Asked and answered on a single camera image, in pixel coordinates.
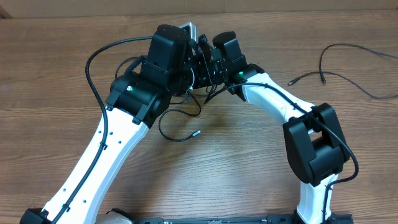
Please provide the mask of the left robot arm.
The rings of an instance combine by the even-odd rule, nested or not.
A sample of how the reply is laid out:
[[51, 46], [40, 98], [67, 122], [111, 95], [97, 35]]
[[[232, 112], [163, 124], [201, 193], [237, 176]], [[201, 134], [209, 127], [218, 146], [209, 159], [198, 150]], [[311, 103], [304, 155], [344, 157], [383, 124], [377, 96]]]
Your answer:
[[201, 68], [204, 40], [188, 22], [161, 25], [147, 55], [131, 62], [99, 100], [101, 120], [68, 179], [43, 208], [30, 208], [22, 223], [94, 223], [103, 199], [128, 155], [173, 96], [210, 85]]

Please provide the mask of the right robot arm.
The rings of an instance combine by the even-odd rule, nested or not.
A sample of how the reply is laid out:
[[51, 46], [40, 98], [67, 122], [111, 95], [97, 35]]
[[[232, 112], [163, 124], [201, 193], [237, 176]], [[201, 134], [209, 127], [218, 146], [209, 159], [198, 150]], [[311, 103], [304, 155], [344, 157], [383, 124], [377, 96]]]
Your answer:
[[256, 105], [282, 125], [290, 168], [301, 181], [300, 201], [293, 215], [275, 217], [278, 223], [352, 223], [351, 215], [330, 209], [331, 195], [345, 162], [354, 159], [335, 110], [315, 106], [281, 88], [255, 64], [247, 63], [236, 34], [213, 38], [211, 63], [223, 91]]

